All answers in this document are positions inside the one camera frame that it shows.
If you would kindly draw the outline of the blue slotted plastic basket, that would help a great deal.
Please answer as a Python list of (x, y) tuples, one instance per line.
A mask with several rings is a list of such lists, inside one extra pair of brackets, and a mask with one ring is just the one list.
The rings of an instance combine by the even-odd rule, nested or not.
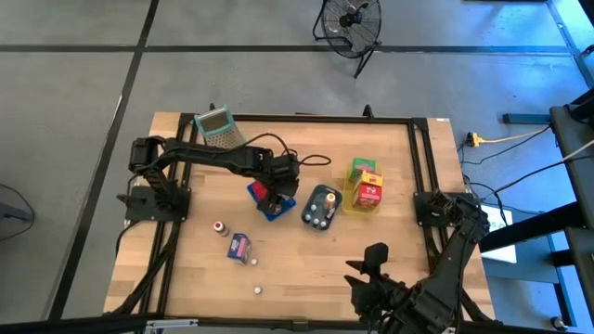
[[(250, 185), (251, 184), (249, 184), (247, 186), (247, 190), (248, 190), (249, 194), (252, 196), (252, 199), (256, 202), (256, 204), (259, 204), (262, 200), (260, 200), (260, 201), (255, 200), (255, 198), (251, 194), (251, 191), (249, 190)], [(276, 213), (268, 213), (268, 212), (262, 211), (262, 214), (265, 216), (265, 218), (269, 222), (272, 222), (272, 221), (276, 220), (277, 218), (279, 218), (280, 216), (282, 216), (284, 213), (287, 213), (290, 209), (292, 209), (296, 205), (296, 201), (293, 198), (281, 198), (279, 205), (280, 205), (280, 209)]]

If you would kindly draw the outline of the green Apple Jacks cereal box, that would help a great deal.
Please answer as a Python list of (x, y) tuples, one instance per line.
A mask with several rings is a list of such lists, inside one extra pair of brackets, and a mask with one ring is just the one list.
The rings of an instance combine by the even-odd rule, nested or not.
[(349, 180), (354, 182), (363, 172), (375, 172), (376, 161), (363, 158), (353, 158)]

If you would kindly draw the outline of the blue-grey desk foot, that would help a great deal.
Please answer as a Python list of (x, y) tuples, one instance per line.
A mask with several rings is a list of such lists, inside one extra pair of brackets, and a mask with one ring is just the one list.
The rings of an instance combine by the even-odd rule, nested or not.
[(502, 115), (502, 122), (505, 124), (543, 125), (550, 124), (551, 118), (548, 114), (506, 113)]

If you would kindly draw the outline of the black floor fan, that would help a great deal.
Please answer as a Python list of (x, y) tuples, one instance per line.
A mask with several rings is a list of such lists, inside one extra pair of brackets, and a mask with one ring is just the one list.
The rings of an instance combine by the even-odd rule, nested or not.
[(358, 59), (357, 79), (381, 46), (381, 27), (381, 0), (322, 0), (312, 35), (339, 56)]

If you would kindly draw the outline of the black aluminium table frame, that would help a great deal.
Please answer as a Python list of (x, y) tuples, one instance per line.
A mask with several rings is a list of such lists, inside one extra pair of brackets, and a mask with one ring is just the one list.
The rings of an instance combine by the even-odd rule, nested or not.
[[(162, 247), (171, 258), (157, 274), (142, 308), (170, 317), (358, 322), (344, 277), (348, 260), (384, 242), (386, 270), (413, 284), (429, 271), (425, 232), (413, 195), (439, 188), (460, 192), (451, 124), (446, 119), (239, 115), (240, 131), (257, 145), (295, 149), (301, 169), (296, 201), (313, 188), (341, 188), (355, 157), (374, 159), (384, 175), (384, 195), (374, 215), (337, 211), (326, 231), (305, 225), (298, 209), (269, 222), (256, 210), (246, 178), (213, 167), (176, 164), (170, 176), (191, 189), (189, 211), (179, 224), (145, 221), (128, 231), (114, 265), (104, 307), (112, 311), (138, 285)], [(230, 232), (219, 236), (221, 221)], [(242, 264), (226, 254), (232, 236), (252, 242)], [(257, 259), (253, 266), (251, 259)], [(254, 288), (263, 289), (255, 294)]]

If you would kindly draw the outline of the grey floor object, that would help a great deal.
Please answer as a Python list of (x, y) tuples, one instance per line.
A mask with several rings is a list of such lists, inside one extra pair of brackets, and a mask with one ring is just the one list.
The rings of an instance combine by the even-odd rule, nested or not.
[(19, 236), (19, 235), (27, 232), (28, 230), (30, 230), (34, 226), (34, 223), (36, 220), (36, 212), (35, 212), (35, 209), (33, 208), (33, 206), (30, 204), (30, 202), (28, 200), (26, 200), (18, 192), (18, 190), (14, 189), (11, 186), (7, 186), (4, 184), (0, 184), (0, 187), (13, 192), (17, 197), (20, 198), (20, 200), (22, 201), (22, 203), (25, 206), (25, 209), (18, 208), (17, 206), (8, 204), (5, 201), (2, 201), (0, 199), (0, 224), (7, 220), (16, 220), (16, 221), (20, 221), (21, 223), (27, 225), (26, 227), (22, 228), (18, 232), (15, 232), (8, 236), (0, 238), (0, 241), (5, 241), (5, 240), (9, 240), (11, 238), (15, 238), (16, 236)]

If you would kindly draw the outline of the dark grey office desk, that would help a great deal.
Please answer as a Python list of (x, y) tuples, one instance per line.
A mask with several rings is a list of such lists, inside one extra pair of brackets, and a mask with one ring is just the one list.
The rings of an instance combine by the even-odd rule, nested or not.
[(565, 236), (594, 327), (594, 88), (549, 114), (580, 220), (565, 228)]

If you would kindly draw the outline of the black desk leg beam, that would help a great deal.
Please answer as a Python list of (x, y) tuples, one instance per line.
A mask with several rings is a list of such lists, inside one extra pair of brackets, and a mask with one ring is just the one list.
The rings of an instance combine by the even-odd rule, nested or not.
[(586, 220), (579, 204), (574, 202), (489, 232), (481, 240), (480, 250), (494, 251), (561, 231), (565, 227), (585, 226)]

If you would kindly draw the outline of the red Froot Loops cereal box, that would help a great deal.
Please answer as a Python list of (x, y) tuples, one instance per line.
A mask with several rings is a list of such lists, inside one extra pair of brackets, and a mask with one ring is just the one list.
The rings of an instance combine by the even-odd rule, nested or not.
[(380, 186), (360, 184), (355, 187), (353, 193), (353, 207), (360, 210), (374, 210), (382, 198)]

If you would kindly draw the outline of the blue Frosted Flakes cereal box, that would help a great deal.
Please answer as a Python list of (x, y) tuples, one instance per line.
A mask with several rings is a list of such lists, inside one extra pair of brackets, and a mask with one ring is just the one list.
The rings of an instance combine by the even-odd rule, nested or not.
[(247, 235), (235, 233), (230, 241), (226, 256), (234, 261), (247, 264), (250, 259), (252, 242)]

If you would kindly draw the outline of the teal-rimmed metal box grater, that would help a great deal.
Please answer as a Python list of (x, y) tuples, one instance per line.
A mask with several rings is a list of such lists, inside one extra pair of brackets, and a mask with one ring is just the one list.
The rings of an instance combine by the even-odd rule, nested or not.
[(227, 105), (196, 114), (194, 121), (207, 146), (234, 148), (245, 143), (245, 138), (235, 124)]

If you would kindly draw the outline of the white printed sign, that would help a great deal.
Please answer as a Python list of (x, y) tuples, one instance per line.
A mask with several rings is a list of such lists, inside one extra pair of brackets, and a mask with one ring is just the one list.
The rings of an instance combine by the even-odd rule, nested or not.
[[(498, 229), (511, 225), (512, 213), (509, 210), (501, 211), (498, 207), (490, 205), (481, 205), (483, 212), (487, 214), (489, 222), (489, 231), (495, 232)], [(483, 259), (495, 260), (504, 263), (517, 263), (516, 249), (513, 245), (490, 251), (481, 251)]]

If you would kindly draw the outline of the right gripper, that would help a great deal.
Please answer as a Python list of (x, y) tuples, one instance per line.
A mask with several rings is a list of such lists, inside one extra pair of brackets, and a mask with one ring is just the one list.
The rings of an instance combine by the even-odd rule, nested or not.
[(388, 276), (381, 276), (381, 266), (388, 260), (389, 247), (383, 243), (375, 243), (365, 248), (362, 260), (348, 260), (345, 263), (359, 272), (371, 277), (370, 282), (380, 291), (380, 300), (373, 302), (374, 288), (353, 276), (345, 276), (351, 288), (351, 304), (355, 313), (363, 319), (370, 320), (373, 325), (383, 324), (386, 319), (393, 319), (403, 325), (414, 323), (412, 316), (413, 303), (420, 288), (418, 281), (408, 287), (403, 281), (393, 281)]

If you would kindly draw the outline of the yellow plastic bin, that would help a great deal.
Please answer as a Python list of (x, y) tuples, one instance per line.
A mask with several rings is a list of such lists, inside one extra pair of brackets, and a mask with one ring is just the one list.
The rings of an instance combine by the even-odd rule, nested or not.
[[(359, 183), (359, 178), (352, 182), (349, 180), (349, 173), (351, 172), (351, 165), (352, 163), (350, 163), (347, 166), (346, 172), (345, 172), (345, 177), (343, 180), (343, 188), (342, 188), (342, 194), (343, 194), (343, 202), (342, 202), (342, 207), (343, 210), (346, 214), (360, 214), (360, 215), (374, 215), (377, 214), (380, 210), (380, 206), (381, 203), (374, 209), (374, 210), (360, 210), (357, 208), (353, 207), (353, 193), (355, 191), (355, 187), (360, 185)], [(376, 166), (376, 173), (381, 173), (383, 175), (383, 173), (377, 168)]]

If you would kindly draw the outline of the black rig crossbar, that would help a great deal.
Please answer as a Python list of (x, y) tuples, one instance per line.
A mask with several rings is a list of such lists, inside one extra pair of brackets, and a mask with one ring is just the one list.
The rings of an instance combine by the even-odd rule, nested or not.
[(267, 328), (305, 333), (313, 330), (370, 330), (375, 334), (442, 334), (446, 328), (456, 328), (458, 334), (582, 334), (573, 331), (557, 331), (504, 325), (497, 321), (460, 321), (438, 327), (433, 324), (414, 322), (403, 325), (393, 319), (383, 324), (371, 325), (353, 321), (308, 321), (308, 320), (255, 320), (225, 318), (164, 318), (161, 314), (102, 315), (96, 317), (54, 319), (0, 325), (0, 334), (123, 334), (145, 330), (149, 320), (198, 319), (197, 327), (215, 328)]

